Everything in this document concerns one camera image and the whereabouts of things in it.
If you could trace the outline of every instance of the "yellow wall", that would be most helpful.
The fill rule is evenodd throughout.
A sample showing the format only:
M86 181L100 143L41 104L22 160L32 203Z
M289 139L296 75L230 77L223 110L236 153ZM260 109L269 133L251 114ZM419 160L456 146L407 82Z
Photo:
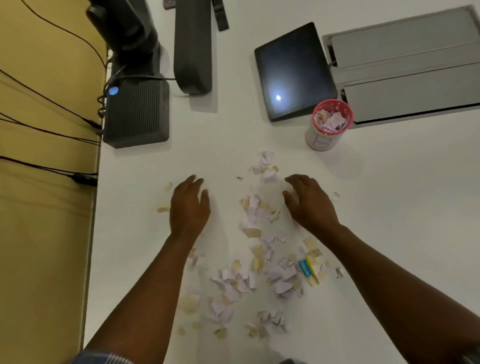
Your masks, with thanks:
M37 13L106 46L87 0L25 0ZM99 121L105 72L81 40L45 23L20 0L0 2L0 69ZM96 139L81 119L0 74L0 112L58 133ZM97 170L97 146L0 121L0 155L79 172ZM0 363L64 363L81 342L95 189L0 160Z

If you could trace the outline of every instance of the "dark skin arm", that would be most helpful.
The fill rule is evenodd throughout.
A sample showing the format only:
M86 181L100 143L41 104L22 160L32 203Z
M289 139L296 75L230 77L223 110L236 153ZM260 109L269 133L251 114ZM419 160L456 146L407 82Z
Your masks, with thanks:
M171 234L138 282L108 316L86 349L114 352L135 364L162 363L177 308L183 267L210 216L203 179L190 176L175 188Z
M480 344L480 318L360 240L337 218L317 181L285 178L298 199L283 192L292 218L342 262L367 305L409 363L458 363Z

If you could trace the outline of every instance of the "tablet screen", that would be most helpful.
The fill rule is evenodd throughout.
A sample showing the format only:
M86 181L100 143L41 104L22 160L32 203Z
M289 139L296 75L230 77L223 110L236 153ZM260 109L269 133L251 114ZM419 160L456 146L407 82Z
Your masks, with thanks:
M313 23L257 48L255 58L270 120L337 98Z

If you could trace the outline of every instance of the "blue light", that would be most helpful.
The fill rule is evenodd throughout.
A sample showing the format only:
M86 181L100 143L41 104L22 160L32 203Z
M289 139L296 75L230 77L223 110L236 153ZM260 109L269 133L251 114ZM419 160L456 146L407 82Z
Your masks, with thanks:
M116 95L119 92L119 88L116 86L112 86L108 89L108 94L113 96Z

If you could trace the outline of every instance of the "hand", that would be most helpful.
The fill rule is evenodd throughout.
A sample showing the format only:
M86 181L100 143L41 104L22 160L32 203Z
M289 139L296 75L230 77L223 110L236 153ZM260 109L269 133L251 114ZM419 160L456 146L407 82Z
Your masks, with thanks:
M297 202L290 192L283 191L285 205L296 222L315 235L340 226L332 201L315 179L294 174L285 181L298 195Z
M195 181L195 175L192 175L180 183L173 192L170 206L171 234L192 240L192 245L210 216L207 190L202 191L200 202L198 202L198 193L203 182L203 178Z

